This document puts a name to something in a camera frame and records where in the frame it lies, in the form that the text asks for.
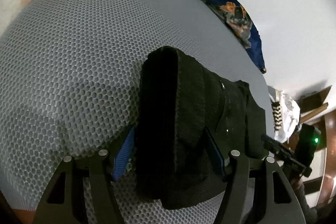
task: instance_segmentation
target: white wall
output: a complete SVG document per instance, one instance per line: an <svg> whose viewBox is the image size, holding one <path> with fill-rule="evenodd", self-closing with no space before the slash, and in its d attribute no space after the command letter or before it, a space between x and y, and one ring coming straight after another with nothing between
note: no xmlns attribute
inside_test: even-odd
<svg viewBox="0 0 336 224"><path fill-rule="evenodd" d="M294 97L334 84L335 108L336 0L238 1L259 30L267 84Z"/></svg>
<svg viewBox="0 0 336 224"><path fill-rule="evenodd" d="M317 205L319 196L320 196L320 192L315 192L315 193L306 195L306 200L310 208L313 208Z"/></svg>
<svg viewBox="0 0 336 224"><path fill-rule="evenodd" d="M315 152L313 161L311 162L310 165L312 172L308 178L303 177L302 178L303 181L316 179L324 175L326 153L327 153L326 148Z"/></svg>

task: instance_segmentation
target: wooden furniture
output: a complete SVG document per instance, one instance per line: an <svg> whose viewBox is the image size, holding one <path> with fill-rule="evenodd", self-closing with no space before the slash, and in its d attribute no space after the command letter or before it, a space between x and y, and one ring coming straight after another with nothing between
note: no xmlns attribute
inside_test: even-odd
<svg viewBox="0 0 336 224"><path fill-rule="evenodd" d="M309 112L307 115L304 115L302 117L300 117L300 123L304 123L308 120L310 120L311 118L315 117L316 115L320 114L321 112L325 111L328 107L328 103L325 103L323 105L321 105L320 107L314 109L312 112Z"/></svg>
<svg viewBox="0 0 336 224"><path fill-rule="evenodd" d="M32 224L33 223L35 211L13 209L13 212L15 213L17 218L19 218L22 224Z"/></svg>
<svg viewBox="0 0 336 224"><path fill-rule="evenodd" d="M312 111L323 105L331 88L332 86L330 85L321 91L301 97L298 103L301 113Z"/></svg>
<svg viewBox="0 0 336 224"><path fill-rule="evenodd" d="M321 189L322 180L323 177L318 177L312 180L304 181L304 194L309 195L318 192Z"/></svg>
<svg viewBox="0 0 336 224"><path fill-rule="evenodd" d="M326 129L327 156L325 172L318 204L327 204L336 177L336 110L324 115Z"/></svg>

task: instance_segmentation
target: wooden stick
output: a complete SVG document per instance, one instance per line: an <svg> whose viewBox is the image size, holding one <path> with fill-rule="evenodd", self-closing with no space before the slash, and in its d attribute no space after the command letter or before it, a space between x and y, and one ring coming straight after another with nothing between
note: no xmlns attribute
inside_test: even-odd
<svg viewBox="0 0 336 224"><path fill-rule="evenodd" d="M317 114L320 114L322 111L326 110L327 107L328 107L328 103L325 103L321 105L320 107L314 109L312 112L308 113L307 115L300 117L300 123L304 123L305 121L308 121L309 119L313 118Z"/></svg>

